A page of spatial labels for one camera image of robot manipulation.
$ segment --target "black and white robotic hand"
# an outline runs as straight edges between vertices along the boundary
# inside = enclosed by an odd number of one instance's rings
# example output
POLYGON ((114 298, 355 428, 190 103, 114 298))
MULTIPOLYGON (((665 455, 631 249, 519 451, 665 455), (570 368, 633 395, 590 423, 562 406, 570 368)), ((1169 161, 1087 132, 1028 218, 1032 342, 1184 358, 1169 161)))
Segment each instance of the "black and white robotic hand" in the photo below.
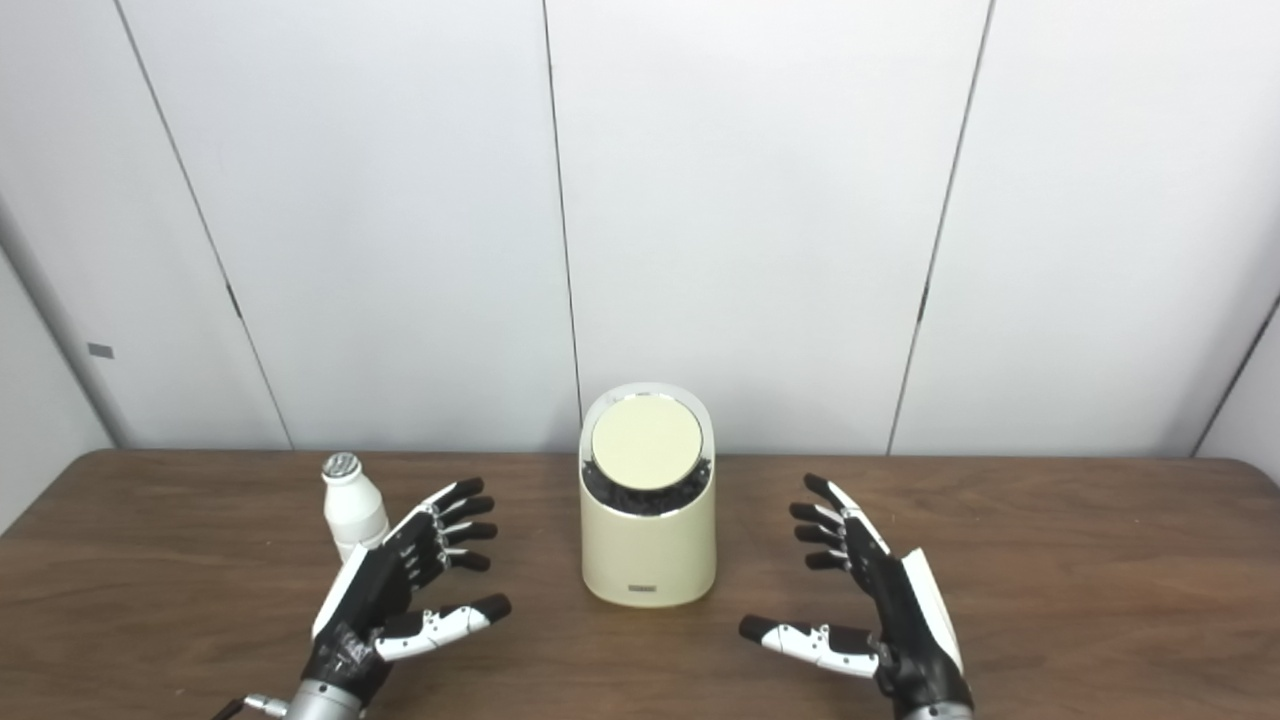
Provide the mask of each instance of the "black and white robotic hand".
POLYGON ((832 509, 792 503, 791 516, 813 523, 796 528, 803 542, 828 550, 805 557, 813 570, 838 569, 876 601, 881 633, 841 625, 780 623, 755 615, 742 618, 739 632, 769 650, 813 662, 826 670, 874 678, 893 701, 896 720, 972 720, 973 696, 951 616, 922 550, 897 559, 861 507, 818 475, 805 487, 832 509))
POLYGON ((311 626, 311 657, 293 701, 248 696, 243 705, 287 720, 356 720, 396 661, 506 618, 511 602, 504 594, 439 611, 408 611, 413 593, 449 568, 489 569, 488 557, 456 547, 498 534, 495 525, 466 520, 493 510, 493 498, 481 491, 480 478, 453 483, 415 507, 381 544, 357 547, 311 626))

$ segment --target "white partition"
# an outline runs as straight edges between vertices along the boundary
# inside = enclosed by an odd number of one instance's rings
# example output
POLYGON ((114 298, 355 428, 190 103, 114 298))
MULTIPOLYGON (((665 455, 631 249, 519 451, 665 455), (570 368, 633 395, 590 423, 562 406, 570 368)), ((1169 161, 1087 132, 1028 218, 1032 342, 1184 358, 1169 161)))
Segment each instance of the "white partition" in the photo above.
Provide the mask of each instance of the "white partition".
POLYGON ((584 404, 883 452, 984 0, 548 0, 584 404))
POLYGON ((0 206, 122 442, 287 447, 111 3, 0 3, 0 206))
POLYGON ((297 446, 572 447, 539 3, 123 6, 297 446))
POLYGON ((1280 290, 1280 4, 1000 3, 895 454, 1188 455, 1280 290))
POLYGON ((1244 460, 1280 483, 1280 328, 1274 316, 1197 456, 1244 460))
POLYGON ((0 533, 81 455, 111 442, 0 252, 0 533))

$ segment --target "wooden table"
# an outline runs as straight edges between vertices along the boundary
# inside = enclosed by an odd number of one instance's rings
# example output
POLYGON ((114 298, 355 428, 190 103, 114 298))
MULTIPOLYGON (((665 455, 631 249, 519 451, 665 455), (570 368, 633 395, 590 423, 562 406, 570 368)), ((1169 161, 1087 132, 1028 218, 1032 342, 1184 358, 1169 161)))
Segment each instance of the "wooden table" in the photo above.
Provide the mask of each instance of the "wooden table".
MULTIPOLYGON (((876 626, 847 577, 801 562, 786 506, 805 470, 841 483, 899 553, 928 551, 983 720, 1280 715, 1280 492, 1243 464, 722 457, 716 588, 641 611, 581 583, 572 457, 362 459, 393 519, 484 475, 493 570, 451 571, 424 601, 515 603, 402 664, 370 717, 888 719, 870 683, 737 637, 745 612, 876 626)), ((0 716, 204 720, 233 696, 288 697, 338 569, 321 460, 72 465, 0 539, 0 716)))

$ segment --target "small bottle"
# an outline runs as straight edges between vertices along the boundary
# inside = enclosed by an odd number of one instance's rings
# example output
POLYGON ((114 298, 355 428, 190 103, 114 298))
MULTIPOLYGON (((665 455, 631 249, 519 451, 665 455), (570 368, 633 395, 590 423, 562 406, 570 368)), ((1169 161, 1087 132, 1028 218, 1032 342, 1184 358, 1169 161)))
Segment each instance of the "small bottle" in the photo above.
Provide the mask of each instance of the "small bottle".
POLYGON ((321 475, 325 482, 324 519, 329 521, 338 555, 346 562, 357 544, 378 547, 390 523, 383 507, 383 493, 360 466, 351 452, 338 452, 325 460, 321 475))

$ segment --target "round lid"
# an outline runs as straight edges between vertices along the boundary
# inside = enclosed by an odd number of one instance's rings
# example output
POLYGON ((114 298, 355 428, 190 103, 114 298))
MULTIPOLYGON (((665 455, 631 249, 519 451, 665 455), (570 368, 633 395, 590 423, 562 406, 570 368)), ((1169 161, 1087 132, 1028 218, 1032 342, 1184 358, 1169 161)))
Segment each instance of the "round lid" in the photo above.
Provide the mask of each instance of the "round lid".
POLYGON ((324 461, 324 468, 320 469, 326 483, 349 479, 358 471, 360 459, 353 452, 335 452, 324 461))
POLYGON ((703 450, 698 418, 660 395, 634 395, 611 405, 591 432, 595 464, 611 480, 631 489, 658 489, 680 482, 703 450))

